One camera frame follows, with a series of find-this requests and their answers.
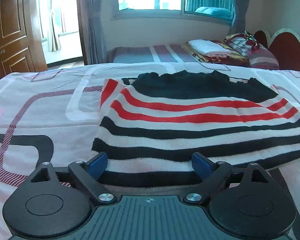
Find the patterned white bed sheet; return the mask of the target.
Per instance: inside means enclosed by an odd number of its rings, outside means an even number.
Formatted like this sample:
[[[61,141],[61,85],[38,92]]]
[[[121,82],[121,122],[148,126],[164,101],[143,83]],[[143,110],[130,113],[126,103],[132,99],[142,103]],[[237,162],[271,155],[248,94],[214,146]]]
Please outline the patterned white bed sheet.
[[[293,200],[296,219],[280,238],[236,238],[214,227],[200,206],[184,203],[199,184],[119,187],[102,184],[116,196],[67,238],[12,238],[2,208],[12,193],[43,162],[66,167],[89,161],[101,123],[106,79],[135,80],[145,73],[211,73],[255,78],[300,112],[300,72],[210,63],[108,63],[41,73],[13,73],[0,80],[0,239],[300,239],[300,159],[265,169]]]

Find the grey right curtain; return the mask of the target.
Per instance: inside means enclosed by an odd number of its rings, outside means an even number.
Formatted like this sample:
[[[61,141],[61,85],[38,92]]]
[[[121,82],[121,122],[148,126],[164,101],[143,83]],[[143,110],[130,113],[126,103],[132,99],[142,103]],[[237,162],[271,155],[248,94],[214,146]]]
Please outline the grey right curtain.
[[[250,0],[232,0],[234,16],[229,34],[243,33],[245,31],[245,16]]]

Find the folded white cloth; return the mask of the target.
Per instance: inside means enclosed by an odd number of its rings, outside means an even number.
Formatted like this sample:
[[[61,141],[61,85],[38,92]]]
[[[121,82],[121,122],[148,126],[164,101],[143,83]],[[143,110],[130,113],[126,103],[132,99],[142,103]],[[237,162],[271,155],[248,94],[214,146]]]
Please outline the folded white cloth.
[[[220,44],[208,40],[191,40],[187,43],[195,52],[202,55],[231,54],[231,50],[225,49]]]

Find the striped knit sweater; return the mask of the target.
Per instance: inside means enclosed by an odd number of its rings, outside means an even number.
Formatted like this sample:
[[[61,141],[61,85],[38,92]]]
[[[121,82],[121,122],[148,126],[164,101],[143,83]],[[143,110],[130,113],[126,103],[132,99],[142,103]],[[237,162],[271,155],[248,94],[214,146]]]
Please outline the striped knit sweater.
[[[300,159],[300,112],[255,78],[211,73],[145,73],[106,79],[94,154],[106,153],[101,184],[199,184],[191,158],[271,169]]]

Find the grey curtain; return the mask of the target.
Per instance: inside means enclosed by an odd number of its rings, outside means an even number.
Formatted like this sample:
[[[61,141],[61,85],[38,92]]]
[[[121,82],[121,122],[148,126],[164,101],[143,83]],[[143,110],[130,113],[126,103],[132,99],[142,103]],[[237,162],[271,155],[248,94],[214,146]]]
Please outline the grey curtain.
[[[79,35],[84,63],[87,65],[107,62],[101,5],[102,0],[77,0]]]
[[[245,31],[245,16],[250,0],[232,0],[234,16],[229,34],[243,33]]]

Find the brown wooden door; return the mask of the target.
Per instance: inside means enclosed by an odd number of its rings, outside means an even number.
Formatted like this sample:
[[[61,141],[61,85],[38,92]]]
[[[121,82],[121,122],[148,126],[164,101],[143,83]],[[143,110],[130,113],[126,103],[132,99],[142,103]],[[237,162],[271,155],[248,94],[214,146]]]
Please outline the brown wooden door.
[[[0,79],[47,70],[36,0],[0,0]]]

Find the grey left curtain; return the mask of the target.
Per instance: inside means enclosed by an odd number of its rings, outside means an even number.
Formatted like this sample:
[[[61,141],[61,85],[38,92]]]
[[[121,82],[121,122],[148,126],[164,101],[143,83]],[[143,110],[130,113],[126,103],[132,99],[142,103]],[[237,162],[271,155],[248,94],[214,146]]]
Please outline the grey left curtain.
[[[102,0],[77,0],[79,35],[84,63],[87,65],[107,62],[101,5]]]

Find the folded red yellow blanket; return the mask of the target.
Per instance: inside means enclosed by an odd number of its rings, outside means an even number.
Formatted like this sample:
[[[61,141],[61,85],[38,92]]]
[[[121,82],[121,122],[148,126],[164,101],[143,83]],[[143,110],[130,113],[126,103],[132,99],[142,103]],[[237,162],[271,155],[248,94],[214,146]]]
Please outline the folded red yellow blanket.
[[[200,53],[195,52],[187,43],[185,44],[184,49],[186,49],[194,58],[196,58],[198,61],[202,63],[215,63],[215,64],[227,64],[232,66],[250,67],[249,61],[245,57],[243,57],[240,53],[230,48],[228,45],[219,41],[212,41],[212,42],[220,44],[225,49],[231,50],[231,54],[202,55]]]

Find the red white headboard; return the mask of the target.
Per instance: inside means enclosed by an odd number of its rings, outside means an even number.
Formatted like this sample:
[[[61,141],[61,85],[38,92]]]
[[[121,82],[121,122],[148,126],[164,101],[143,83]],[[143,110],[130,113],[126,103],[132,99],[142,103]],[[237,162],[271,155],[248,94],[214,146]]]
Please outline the red white headboard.
[[[300,35],[290,28],[282,28],[270,36],[266,30],[258,30],[254,38],[277,59],[280,70],[300,72]]]

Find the checked red pillow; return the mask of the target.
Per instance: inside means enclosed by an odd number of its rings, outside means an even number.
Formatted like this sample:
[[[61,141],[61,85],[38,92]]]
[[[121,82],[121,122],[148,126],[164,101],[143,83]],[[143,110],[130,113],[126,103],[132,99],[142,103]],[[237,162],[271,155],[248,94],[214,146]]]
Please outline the checked red pillow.
[[[268,70],[280,68],[276,57],[247,31],[226,36],[224,43],[245,57],[251,68]]]

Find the striped purple mattress cover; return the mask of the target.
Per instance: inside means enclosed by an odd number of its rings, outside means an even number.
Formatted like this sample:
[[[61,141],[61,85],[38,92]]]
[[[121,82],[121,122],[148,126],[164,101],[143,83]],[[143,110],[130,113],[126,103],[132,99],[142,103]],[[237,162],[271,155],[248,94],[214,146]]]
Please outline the striped purple mattress cover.
[[[113,52],[113,63],[189,63],[199,62],[186,49],[177,44],[149,47],[117,47]]]

